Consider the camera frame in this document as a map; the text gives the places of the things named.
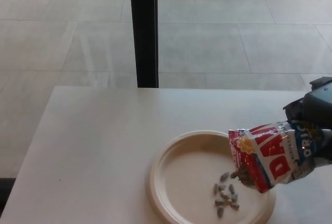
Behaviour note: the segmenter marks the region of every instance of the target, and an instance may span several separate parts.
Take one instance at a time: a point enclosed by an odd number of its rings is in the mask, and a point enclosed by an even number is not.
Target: plate rim
[[[164,220],[166,220],[170,224],[192,224],[192,222],[184,218],[183,220],[179,219],[177,216],[170,213],[170,211],[164,206],[161,197],[157,193],[157,188],[155,183],[159,165],[162,162],[164,156],[168,153],[169,150],[173,149],[174,146],[179,145],[181,141],[184,141],[184,139],[187,137],[201,135],[201,134],[217,135],[228,138],[228,134],[219,131],[200,130],[200,131],[187,132],[175,137],[170,142],[167,142],[157,151],[152,160],[150,172],[148,174],[148,197],[152,207],[163,217]],[[257,218],[254,218],[249,223],[247,222],[247,224],[256,224],[258,220],[260,221],[259,223],[266,223],[269,220],[275,206],[275,200],[276,200],[275,189],[269,190],[267,194],[269,194],[267,199],[268,202],[267,206],[270,207],[264,209],[265,211],[260,211],[257,215]]]

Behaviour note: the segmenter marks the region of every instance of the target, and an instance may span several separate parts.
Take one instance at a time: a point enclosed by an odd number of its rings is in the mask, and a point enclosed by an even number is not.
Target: spilled seed
[[[223,182],[223,181],[226,181],[226,179],[228,178],[229,176],[229,172],[225,172],[221,177],[220,177],[220,181]]]
[[[230,203],[230,206],[235,210],[238,210],[240,208],[240,205],[238,203],[235,203],[235,202]]]
[[[236,178],[238,176],[238,172],[237,171],[234,171],[234,172],[232,172],[231,174],[230,174],[230,178],[232,178],[232,179],[234,179],[234,178]]]
[[[229,198],[228,193],[226,193],[225,191],[220,192],[220,196],[226,200]]]
[[[238,193],[234,192],[231,196],[230,196],[232,202],[237,202],[238,201]]]
[[[219,184],[219,186],[218,186],[219,192],[222,191],[222,190],[224,190],[225,188],[226,188],[225,184]]]
[[[218,184],[214,184],[214,186],[213,186],[213,193],[214,194],[218,193]]]
[[[224,214],[224,208],[223,207],[218,207],[218,209],[217,209],[218,217],[222,218],[223,214]]]
[[[226,203],[225,200],[222,200],[222,199],[217,199],[217,200],[214,201],[214,204],[215,204],[216,206],[222,206],[222,205],[224,205],[225,203]]]
[[[229,191],[231,192],[231,194],[234,194],[234,193],[235,193],[235,189],[234,189],[234,185],[233,185],[233,184],[230,184],[230,185],[228,186],[228,189],[229,189]]]

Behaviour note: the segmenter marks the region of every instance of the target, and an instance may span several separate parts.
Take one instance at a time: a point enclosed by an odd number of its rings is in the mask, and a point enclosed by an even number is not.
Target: white table
[[[157,149],[189,131],[284,120],[282,107],[304,94],[56,87],[0,223],[161,223],[145,191]],[[278,186],[269,223],[331,223],[331,174]]]

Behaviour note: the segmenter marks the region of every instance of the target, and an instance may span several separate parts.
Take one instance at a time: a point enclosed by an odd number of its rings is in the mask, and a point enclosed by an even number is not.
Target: tiled floor
[[[332,0],[159,0],[160,87],[309,90],[331,49]],[[56,85],[136,87],[130,0],[0,0],[0,177]]]

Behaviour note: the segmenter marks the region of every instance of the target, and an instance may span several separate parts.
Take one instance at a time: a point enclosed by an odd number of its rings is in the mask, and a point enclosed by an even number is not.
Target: black window frame
[[[158,0],[131,0],[137,87],[158,88]]]

